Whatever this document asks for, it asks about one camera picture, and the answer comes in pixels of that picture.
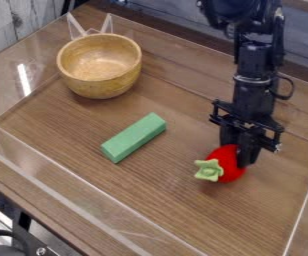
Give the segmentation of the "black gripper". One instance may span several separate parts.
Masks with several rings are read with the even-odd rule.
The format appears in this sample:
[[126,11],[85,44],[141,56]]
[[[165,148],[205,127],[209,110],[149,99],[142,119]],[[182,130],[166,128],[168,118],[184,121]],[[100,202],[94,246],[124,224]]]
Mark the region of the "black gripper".
[[213,101],[210,121],[220,126],[221,145],[239,141],[237,166],[245,168],[256,163],[261,148],[272,152],[281,149],[284,127],[272,118],[279,78],[259,79],[236,75],[233,79],[233,101]]

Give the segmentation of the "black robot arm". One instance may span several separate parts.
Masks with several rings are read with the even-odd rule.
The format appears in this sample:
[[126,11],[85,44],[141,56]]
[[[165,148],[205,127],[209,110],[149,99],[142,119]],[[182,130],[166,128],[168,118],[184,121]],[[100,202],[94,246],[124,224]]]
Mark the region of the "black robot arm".
[[267,149],[276,151],[284,127],[272,118],[284,62],[281,0],[197,0],[209,25],[235,40],[233,99],[213,101],[210,121],[224,145],[237,146],[237,166],[252,165]]

